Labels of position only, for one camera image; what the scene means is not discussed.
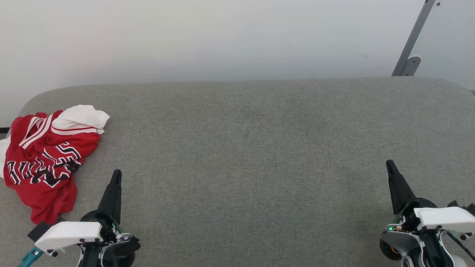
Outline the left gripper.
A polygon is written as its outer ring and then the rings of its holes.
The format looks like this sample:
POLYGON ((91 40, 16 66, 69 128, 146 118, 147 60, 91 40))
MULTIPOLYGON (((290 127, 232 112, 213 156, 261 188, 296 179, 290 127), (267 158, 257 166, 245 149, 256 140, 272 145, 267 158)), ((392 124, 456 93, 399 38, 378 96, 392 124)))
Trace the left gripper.
POLYGON ((121 222, 122 172, 112 173, 97 210, 87 213, 81 222, 99 223, 99 238, 93 241, 81 239, 79 267, 130 267, 135 253, 141 248, 140 240, 130 233, 124 233, 121 222))

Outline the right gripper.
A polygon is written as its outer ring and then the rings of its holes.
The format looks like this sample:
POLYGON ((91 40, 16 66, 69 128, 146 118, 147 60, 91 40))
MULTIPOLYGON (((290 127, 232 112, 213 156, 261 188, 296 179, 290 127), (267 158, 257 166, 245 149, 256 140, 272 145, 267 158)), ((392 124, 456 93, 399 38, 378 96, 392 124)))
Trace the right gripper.
POLYGON ((468 238, 468 207, 452 201, 438 208, 426 199, 417 199, 393 160, 386 161, 393 214, 380 238, 380 250, 402 267, 466 267, 460 256, 448 252, 444 237, 455 241, 465 252, 468 238))

